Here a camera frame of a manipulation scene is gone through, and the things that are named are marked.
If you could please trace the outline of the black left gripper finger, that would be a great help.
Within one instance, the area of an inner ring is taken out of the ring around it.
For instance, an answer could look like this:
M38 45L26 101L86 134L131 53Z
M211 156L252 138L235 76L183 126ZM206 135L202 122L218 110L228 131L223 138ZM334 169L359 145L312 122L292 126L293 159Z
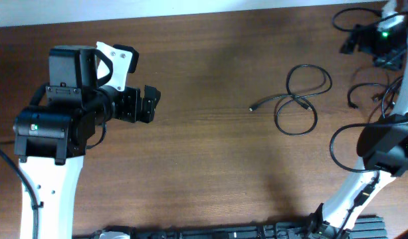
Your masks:
M157 106L156 98L144 98L142 100L142 110L140 115L140 121L143 123L150 123L155 116L155 109Z
M157 106L160 99L161 99L161 92L157 88L153 86L145 85L144 97L142 100L143 105L152 104L153 106Z

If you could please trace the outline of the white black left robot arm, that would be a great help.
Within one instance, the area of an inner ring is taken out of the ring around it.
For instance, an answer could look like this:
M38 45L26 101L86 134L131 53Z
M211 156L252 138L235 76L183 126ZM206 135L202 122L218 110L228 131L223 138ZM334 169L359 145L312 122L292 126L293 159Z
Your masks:
M97 126L153 121L159 90L126 84L138 58L130 46L103 42L50 50L50 80L13 125L23 184L22 238L72 236L76 186Z

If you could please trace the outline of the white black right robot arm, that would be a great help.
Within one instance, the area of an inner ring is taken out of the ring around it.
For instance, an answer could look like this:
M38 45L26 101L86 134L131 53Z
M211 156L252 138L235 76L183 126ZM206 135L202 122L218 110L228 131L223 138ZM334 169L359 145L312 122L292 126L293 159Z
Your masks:
M385 88L385 93L398 91L395 103L381 104L391 112L360 125L355 167L333 160L349 175L339 191L309 216L304 228L307 238L351 238L362 210L383 187L408 171L408 1L400 11L396 7L396 1L388 1L378 13L380 20L347 30L350 35L341 53L359 50L372 55L376 67L405 71Z

